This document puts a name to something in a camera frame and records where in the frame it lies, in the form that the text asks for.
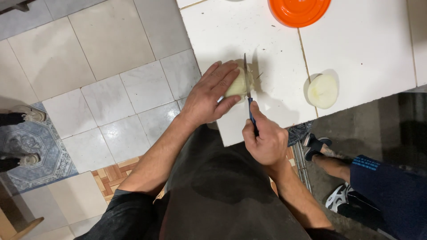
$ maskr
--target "white tiled counter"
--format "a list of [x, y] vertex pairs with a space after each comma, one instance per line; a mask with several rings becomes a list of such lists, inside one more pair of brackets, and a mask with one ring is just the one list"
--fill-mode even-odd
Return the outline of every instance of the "white tiled counter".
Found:
[[[332, 0], [325, 15], [301, 28], [300, 35], [273, 17], [267, 0], [177, 2], [200, 71], [218, 60], [242, 59], [246, 53], [254, 78], [259, 76], [252, 96], [281, 127], [417, 86], [404, 0]], [[409, 0], [409, 5], [427, 11], [422, 1]], [[425, 66], [427, 57], [419, 59]], [[326, 110], [316, 109], [304, 96], [308, 76], [319, 73], [331, 73], [339, 83], [338, 100]], [[425, 84], [427, 79], [418, 82]], [[225, 146], [243, 141], [241, 130], [248, 117], [245, 102], [217, 121]]]

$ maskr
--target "right hand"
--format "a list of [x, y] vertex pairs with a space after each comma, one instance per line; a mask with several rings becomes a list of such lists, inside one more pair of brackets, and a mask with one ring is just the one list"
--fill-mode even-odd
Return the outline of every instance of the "right hand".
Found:
[[256, 101], [251, 103], [250, 108], [260, 135], [255, 137], [254, 125], [247, 119], [242, 130], [246, 149], [259, 163], [276, 170], [275, 166], [286, 162], [288, 131], [262, 114]]

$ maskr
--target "forearm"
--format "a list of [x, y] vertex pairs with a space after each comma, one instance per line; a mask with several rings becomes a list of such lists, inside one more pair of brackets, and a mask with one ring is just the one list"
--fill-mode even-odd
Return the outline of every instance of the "forearm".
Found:
[[118, 189], [157, 196], [169, 177], [176, 157], [195, 129], [178, 115]]
[[326, 228], [333, 230], [320, 205], [293, 171], [288, 160], [277, 171], [271, 172], [271, 178], [277, 186], [280, 199], [304, 228]]

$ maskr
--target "cut onion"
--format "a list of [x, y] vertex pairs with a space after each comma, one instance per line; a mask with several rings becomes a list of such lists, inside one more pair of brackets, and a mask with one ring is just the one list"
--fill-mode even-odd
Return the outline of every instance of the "cut onion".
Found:
[[[241, 67], [237, 67], [240, 70], [239, 76], [234, 80], [230, 85], [228, 90], [225, 92], [224, 97], [229, 97], [233, 95], [239, 95], [241, 100], [238, 103], [241, 103], [245, 100], [246, 96], [246, 80], [245, 80], [245, 71]], [[250, 83], [250, 89], [254, 89], [254, 77], [248, 66], [248, 77]]]
[[321, 109], [332, 107], [338, 97], [338, 86], [335, 79], [327, 74], [316, 77], [308, 87], [307, 96], [315, 107]]

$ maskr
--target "white sneaker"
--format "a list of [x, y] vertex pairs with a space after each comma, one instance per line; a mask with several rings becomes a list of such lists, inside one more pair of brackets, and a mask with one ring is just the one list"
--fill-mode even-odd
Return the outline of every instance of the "white sneaker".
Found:
[[325, 207], [333, 212], [338, 212], [338, 206], [347, 203], [345, 197], [346, 185], [340, 185], [326, 200]]
[[29, 153], [21, 157], [21, 160], [19, 161], [19, 165], [21, 167], [24, 167], [24, 166], [35, 164], [38, 162], [40, 162], [40, 158], [38, 157], [38, 154]]
[[46, 113], [38, 109], [19, 105], [13, 108], [14, 112], [22, 112], [22, 117], [26, 122], [43, 122], [46, 120]]

